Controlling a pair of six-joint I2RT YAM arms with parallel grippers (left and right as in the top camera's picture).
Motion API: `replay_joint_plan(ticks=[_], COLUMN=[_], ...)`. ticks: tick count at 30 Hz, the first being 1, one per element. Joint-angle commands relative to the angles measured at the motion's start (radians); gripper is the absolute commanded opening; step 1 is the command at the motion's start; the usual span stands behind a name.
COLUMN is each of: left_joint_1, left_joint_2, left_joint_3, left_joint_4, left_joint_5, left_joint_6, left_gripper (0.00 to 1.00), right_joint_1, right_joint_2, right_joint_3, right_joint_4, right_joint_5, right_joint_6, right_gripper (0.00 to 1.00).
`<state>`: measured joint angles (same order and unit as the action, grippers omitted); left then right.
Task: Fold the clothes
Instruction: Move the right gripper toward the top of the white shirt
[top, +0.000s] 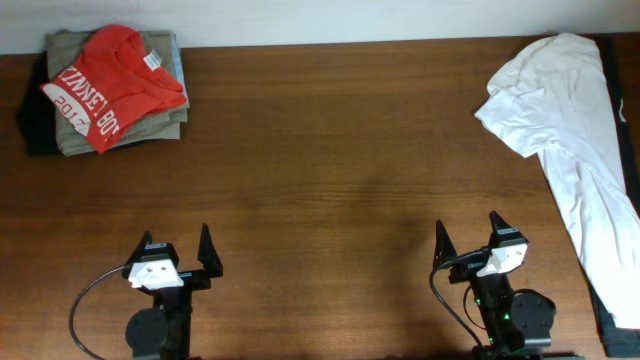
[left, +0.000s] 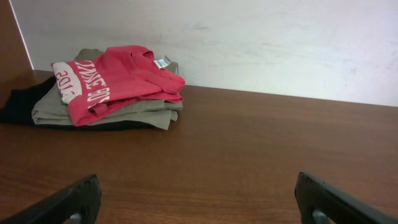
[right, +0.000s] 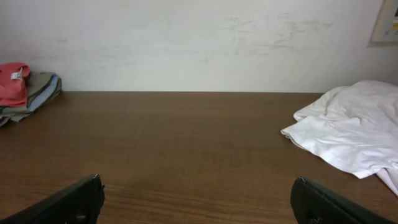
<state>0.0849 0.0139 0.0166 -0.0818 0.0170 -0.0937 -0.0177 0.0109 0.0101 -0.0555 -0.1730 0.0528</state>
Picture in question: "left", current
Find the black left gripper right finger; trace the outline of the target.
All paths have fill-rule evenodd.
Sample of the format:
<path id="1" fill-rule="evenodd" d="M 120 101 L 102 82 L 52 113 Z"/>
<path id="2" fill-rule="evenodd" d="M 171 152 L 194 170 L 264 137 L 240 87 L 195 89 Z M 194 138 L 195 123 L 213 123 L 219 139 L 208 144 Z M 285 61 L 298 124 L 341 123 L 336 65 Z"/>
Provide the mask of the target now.
<path id="1" fill-rule="evenodd" d="M 302 224 L 397 224 L 396 218 L 306 172 L 298 174 L 294 195 Z"/>

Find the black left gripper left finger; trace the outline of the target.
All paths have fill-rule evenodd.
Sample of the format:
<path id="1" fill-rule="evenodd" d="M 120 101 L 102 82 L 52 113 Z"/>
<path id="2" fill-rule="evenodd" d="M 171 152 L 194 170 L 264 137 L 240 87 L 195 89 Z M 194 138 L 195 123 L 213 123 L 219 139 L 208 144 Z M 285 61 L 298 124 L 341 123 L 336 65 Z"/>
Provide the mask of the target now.
<path id="1" fill-rule="evenodd" d="M 101 206 L 101 187 L 88 175 L 43 200 L 1 221 L 3 224 L 94 224 Z"/>

